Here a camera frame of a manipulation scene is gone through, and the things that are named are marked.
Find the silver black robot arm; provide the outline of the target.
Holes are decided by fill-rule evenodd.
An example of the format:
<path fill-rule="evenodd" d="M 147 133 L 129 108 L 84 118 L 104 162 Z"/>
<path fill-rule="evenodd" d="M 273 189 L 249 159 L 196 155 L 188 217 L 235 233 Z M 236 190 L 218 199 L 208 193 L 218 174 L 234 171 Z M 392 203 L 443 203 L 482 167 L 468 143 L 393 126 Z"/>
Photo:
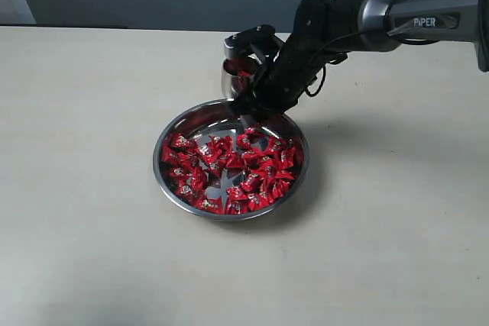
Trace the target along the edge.
<path fill-rule="evenodd" d="M 285 42 L 266 27 L 227 39 L 228 58 L 254 53 L 261 59 L 232 110 L 263 121 L 294 107 L 317 73 L 349 53 L 441 41 L 474 44 L 478 68 L 487 72 L 488 0 L 302 0 Z"/>

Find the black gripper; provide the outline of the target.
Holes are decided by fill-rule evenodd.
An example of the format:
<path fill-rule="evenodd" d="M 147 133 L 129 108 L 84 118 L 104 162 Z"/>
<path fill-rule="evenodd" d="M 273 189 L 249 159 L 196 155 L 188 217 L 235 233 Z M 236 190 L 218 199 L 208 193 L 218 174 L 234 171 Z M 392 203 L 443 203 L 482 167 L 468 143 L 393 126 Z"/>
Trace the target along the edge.
<path fill-rule="evenodd" d="M 267 126 L 275 118 L 294 107 L 306 87 L 329 61 L 329 52 L 287 41 L 273 65 L 251 90 L 230 102 L 244 128 Z"/>

